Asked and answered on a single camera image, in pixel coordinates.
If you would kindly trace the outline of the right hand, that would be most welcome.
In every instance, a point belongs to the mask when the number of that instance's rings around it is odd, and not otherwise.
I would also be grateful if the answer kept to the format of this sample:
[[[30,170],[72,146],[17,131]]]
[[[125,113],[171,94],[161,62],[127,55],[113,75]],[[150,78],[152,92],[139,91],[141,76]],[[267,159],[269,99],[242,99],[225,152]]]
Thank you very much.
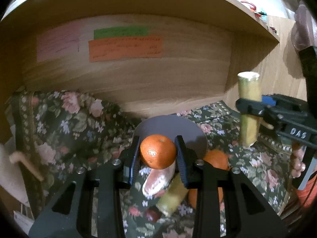
[[[306,146],[298,143],[297,141],[292,142],[292,154],[290,159],[291,176],[298,178],[306,169],[306,165],[303,162],[304,155],[306,152]]]

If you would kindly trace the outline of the orange sleeve forearm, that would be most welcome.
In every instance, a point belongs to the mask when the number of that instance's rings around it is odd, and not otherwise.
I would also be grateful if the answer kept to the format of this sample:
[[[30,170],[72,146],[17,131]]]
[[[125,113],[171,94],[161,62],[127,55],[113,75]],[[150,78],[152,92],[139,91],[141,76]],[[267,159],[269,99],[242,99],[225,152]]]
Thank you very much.
[[[303,190],[295,189],[300,206],[303,209],[309,209],[316,199],[316,173],[314,173],[308,180]]]

